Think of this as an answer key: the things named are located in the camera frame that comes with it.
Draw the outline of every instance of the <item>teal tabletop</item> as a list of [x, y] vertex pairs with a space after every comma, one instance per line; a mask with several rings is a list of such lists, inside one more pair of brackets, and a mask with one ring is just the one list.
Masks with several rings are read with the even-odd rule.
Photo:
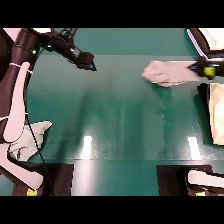
[[[32, 123], [53, 123], [42, 154], [72, 163], [72, 195], [159, 195], [159, 164], [211, 164], [224, 173], [197, 86], [170, 88], [141, 78], [152, 60], [194, 60], [183, 28], [83, 28], [75, 43], [95, 55], [97, 72], [45, 52], [28, 87]], [[40, 162], [39, 155], [29, 161]], [[0, 195], [12, 183], [0, 176]]]

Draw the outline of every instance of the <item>wire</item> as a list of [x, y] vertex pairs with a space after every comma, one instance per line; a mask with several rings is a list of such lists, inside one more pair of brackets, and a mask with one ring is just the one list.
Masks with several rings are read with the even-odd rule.
[[[65, 30], [68, 31], [67, 28], [64, 28], [63, 30], [61, 30], [61, 31], [60, 31], [54, 38], [52, 38], [52, 40], [50, 40], [50, 41], [49, 41], [49, 42], [42, 48], [42, 50], [41, 50], [41, 51], [39, 52], [39, 54], [37, 55], [37, 58], [36, 58], [35, 62], [36, 62], [37, 59], [40, 57], [40, 55], [43, 53], [43, 51], [45, 50], [45, 48], [46, 48], [48, 45], [50, 45], [50, 43], [52, 43], [52, 42], [53, 42], [59, 35], [61, 35], [62, 32], [64, 32]], [[42, 160], [42, 163], [43, 163], [43, 165], [44, 165], [44, 169], [45, 169], [45, 171], [46, 171], [46, 175], [47, 175], [47, 178], [48, 178], [50, 187], [51, 187], [52, 195], [55, 195], [55, 194], [54, 194], [53, 184], [52, 184], [52, 182], [51, 182], [51, 178], [50, 178], [50, 175], [49, 175], [49, 171], [48, 171], [48, 168], [47, 168], [46, 163], [45, 163], [45, 161], [44, 161], [44, 158], [43, 158], [43, 156], [42, 156], [42, 154], [41, 154], [41, 152], [40, 152], [40, 149], [39, 149], [39, 147], [38, 147], [37, 139], [36, 139], [36, 137], [35, 137], [35, 135], [34, 135], [34, 132], [33, 132], [32, 127], [31, 127], [31, 125], [30, 125], [30, 121], [29, 121], [28, 114], [27, 114], [27, 123], [28, 123], [29, 129], [30, 129], [30, 131], [31, 131], [31, 134], [32, 134], [32, 136], [33, 136], [33, 139], [34, 139], [34, 141], [35, 141], [35, 145], [36, 145], [37, 151], [38, 151], [38, 153], [39, 153], [39, 155], [40, 155], [40, 158], [41, 158], [41, 160]]]

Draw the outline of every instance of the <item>yellow label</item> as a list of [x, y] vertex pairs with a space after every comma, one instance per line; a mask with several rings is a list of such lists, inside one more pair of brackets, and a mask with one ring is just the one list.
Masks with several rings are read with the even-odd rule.
[[214, 76], [215, 75], [215, 68], [205, 67], [204, 74], [207, 76]]
[[37, 190], [33, 191], [31, 189], [28, 189], [27, 196], [37, 196]]
[[205, 196], [205, 192], [197, 192], [196, 196]]

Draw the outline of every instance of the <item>robotic arm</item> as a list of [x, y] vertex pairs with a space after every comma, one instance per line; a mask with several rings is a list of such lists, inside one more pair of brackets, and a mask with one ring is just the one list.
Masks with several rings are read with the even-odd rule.
[[41, 47], [56, 51], [79, 69], [96, 71], [94, 56], [82, 52], [73, 40], [53, 28], [4, 28], [11, 37], [11, 62], [0, 82], [0, 166], [5, 175], [38, 189], [43, 176], [9, 156], [10, 144], [23, 133], [26, 111], [26, 89], [39, 57]]

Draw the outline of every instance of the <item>table surface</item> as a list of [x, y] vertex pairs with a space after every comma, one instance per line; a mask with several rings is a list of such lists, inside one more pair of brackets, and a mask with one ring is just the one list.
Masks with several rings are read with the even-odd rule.
[[[159, 195], [159, 164], [224, 173], [224, 149], [212, 144], [197, 96], [202, 80], [164, 88], [141, 78], [152, 60], [197, 56], [185, 29], [80, 29], [75, 43], [95, 55], [97, 72], [46, 52], [28, 87], [31, 122], [53, 123], [44, 159], [75, 164], [72, 195]], [[12, 186], [0, 176], [0, 195]]]

